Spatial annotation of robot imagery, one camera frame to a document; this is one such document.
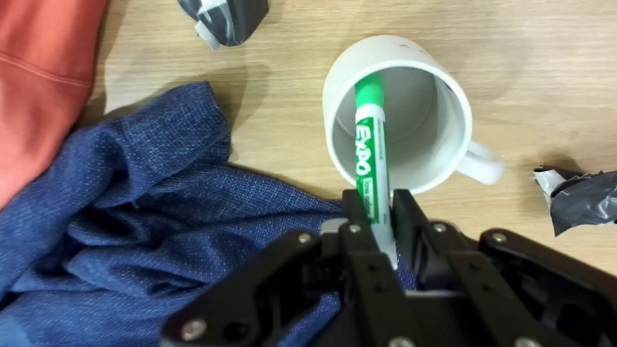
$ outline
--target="white mug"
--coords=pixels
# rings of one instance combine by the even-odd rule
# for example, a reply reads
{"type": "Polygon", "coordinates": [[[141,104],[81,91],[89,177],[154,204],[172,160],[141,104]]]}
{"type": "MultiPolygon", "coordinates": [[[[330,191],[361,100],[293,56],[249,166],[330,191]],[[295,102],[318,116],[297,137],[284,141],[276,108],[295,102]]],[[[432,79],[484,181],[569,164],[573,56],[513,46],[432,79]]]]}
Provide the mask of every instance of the white mug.
{"type": "Polygon", "coordinates": [[[461,85],[417,42],[380,35],[349,46],[324,83],[324,129],[338,172],[355,185],[355,83],[380,73],[386,94],[390,187],[428,191],[461,172],[496,183],[505,166],[471,139],[472,112],[461,85]]]}

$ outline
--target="mug handle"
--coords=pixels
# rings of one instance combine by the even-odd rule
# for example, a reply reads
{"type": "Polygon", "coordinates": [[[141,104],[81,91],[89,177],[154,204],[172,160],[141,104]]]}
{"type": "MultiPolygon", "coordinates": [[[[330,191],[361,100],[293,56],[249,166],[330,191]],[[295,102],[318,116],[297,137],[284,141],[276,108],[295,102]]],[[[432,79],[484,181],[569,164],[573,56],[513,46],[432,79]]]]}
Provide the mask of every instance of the mug handle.
{"type": "Polygon", "coordinates": [[[457,172],[484,185],[494,185],[505,172],[505,164],[488,147],[471,141],[457,172]]]}

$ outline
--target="screw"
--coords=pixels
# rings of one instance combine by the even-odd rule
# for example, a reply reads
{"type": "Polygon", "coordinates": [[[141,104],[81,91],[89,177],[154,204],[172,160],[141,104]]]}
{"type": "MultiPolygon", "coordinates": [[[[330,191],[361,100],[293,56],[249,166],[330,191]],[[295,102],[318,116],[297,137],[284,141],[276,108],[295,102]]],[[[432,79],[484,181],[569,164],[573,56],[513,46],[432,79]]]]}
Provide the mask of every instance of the screw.
{"type": "Polygon", "coordinates": [[[407,337],[397,335],[390,339],[388,347],[415,347],[415,343],[407,337]]]}
{"type": "Polygon", "coordinates": [[[496,243],[505,243],[507,237],[505,237],[503,233],[494,233],[494,241],[496,241],[496,243]]]}
{"type": "Polygon", "coordinates": [[[444,233],[444,231],[447,229],[447,226],[446,226],[446,224],[436,224],[434,229],[436,229],[438,233],[444,233]]]}
{"type": "Polygon", "coordinates": [[[297,241],[309,243],[309,241],[311,241],[311,233],[301,233],[301,235],[297,237],[297,241]]]}
{"type": "Polygon", "coordinates": [[[536,339],[532,339],[532,337],[519,337],[517,341],[515,341],[515,347],[542,347],[536,339]]]}
{"type": "Polygon", "coordinates": [[[208,330],[208,326],[204,320],[189,320],[187,324],[181,326],[179,335],[183,341],[195,341],[201,335],[204,335],[206,330],[208,330]]]}
{"type": "Polygon", "coordinates": [[[351,224],[351,226],[349,226],[349,231],[351,231],[351,233],[359,233],[359,231],[363,231],[363,228],[357,226],[357,224],[351,224]]]}

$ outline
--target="wood grain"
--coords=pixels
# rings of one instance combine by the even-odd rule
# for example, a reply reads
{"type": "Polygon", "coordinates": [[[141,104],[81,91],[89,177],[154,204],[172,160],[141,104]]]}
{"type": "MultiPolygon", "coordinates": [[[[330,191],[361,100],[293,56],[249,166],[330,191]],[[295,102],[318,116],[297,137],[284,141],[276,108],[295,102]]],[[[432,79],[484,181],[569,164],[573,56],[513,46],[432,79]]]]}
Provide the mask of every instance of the wood grain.
{"type": "Polygon", "coordinates": [[[247,44],[210,50],[174,0],[112,0],[83,123],[127,114],[174,85],[210,81],[233,121],[231,162],[334,199],[349,185],[322,133],[328,67],[363,37],[403,35],[459,79],[474,137],[507,162],[496,187],[453,175],[420,195],[426,214],[469,235],[509,228],[617,274],[617,228],[553,237],[532,181],[540,164],[617,166],[617,2],[272,0],[270,8],[247,44]]]}

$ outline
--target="orange cloth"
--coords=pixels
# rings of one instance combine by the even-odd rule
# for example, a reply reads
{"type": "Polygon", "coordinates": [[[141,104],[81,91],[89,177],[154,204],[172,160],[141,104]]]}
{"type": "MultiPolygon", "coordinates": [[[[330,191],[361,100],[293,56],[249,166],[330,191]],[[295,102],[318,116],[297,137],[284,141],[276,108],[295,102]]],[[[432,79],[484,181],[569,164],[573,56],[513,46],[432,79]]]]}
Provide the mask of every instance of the orange cloth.
{"type": "Polygon", "coordinates": [[[0,0],[0,208],[54,160],[89,98],[106,0],[0,0]]]}

